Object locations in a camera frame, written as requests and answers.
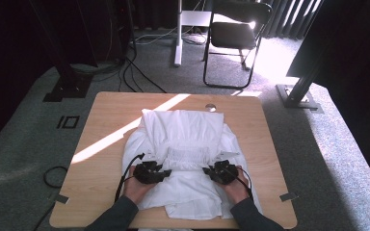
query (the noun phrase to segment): sleeve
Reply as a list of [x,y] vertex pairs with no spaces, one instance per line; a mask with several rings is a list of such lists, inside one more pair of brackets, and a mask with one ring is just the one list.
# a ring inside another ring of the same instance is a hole
[[137,205],[123,195],[85,230],[126,230],[137,213]]
[[230,210],[241,231],[283,231],[276,222],[261,215],[250,198],[237,203]]

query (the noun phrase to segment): hand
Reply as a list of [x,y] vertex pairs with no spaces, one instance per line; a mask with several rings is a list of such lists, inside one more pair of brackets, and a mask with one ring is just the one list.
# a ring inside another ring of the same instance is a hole
[[135,166],[131,166],[129,169],[129,179],[124,182],[124,190],[122,192],[123,195],[127,196],[130,200],[132,200],[135,204],[139,204],[146,193],[152,188],[154,188],[157,184],[143,184],[138,181],[133,176]]
[[[243,174],[242,167],[237,166],[237,171],[239,173],[238,174],[239,179],[241,179],[246,185],[248,185],[249,181],[248,179],[246,179],[245,175]],[[226,192],[227,197],[229,197],[229,199],[234,204],[237,204],[240,201],[249,197],[249,194],[246,191],[245,186],[236,179],[227,185],[222,185],[219,183],[217,184]]]

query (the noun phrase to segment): person's left hand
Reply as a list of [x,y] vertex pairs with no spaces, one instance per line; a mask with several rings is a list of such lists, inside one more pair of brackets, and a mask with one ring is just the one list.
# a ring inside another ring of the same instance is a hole
[[[129,177],[133,176],[135,166],[131,166],[129,170]],[[138,181],[135,177],[131,177],[124,182],[123,195],[127,196],[135,204],[139,204],[146,193],[157,184],[143,184]]]

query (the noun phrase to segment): black electronic device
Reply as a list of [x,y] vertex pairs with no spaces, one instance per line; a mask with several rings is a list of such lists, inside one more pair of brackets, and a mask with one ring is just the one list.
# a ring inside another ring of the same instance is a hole
[[228,160],[215,163],[213,166],[203,167],[203,172],[209,175],[211,180],[222,185],[227,185],[234,181],[238,176],[235,165],[231,165]]
[[155,184],[162,182],[165,177],[171,175],[171,170],[164,170],[159,172],[162,165],[159,165],[155,161],[142,162],[137,164],[134,170],[134,176],[143,184]]

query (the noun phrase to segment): person's right hand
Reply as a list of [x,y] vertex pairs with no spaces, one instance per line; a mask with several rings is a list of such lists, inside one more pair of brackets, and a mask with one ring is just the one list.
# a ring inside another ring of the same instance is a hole
[[[237,170],[238,170],[238,173],[239,173],[239,176],[238,176],[239,179],[241,179],[246,185],[248,185],[249,181],[248,181],[248,179],[246,179],[245,175],[243,174],[243,170],[241,169],[242,167],[237,166],[237,168],[238,168]],[[249,197],[248,191],[246,191],[245,186],[236,179],[234,181],[230,182],[227,185],[222,185],[222,184],[219,184],[219,183],[217,183],[217,184],[222,189],[224,189],[224,191],[227,194],[227,197],[229,197],[229,199],[234,204],[237,204],[240,201]]]

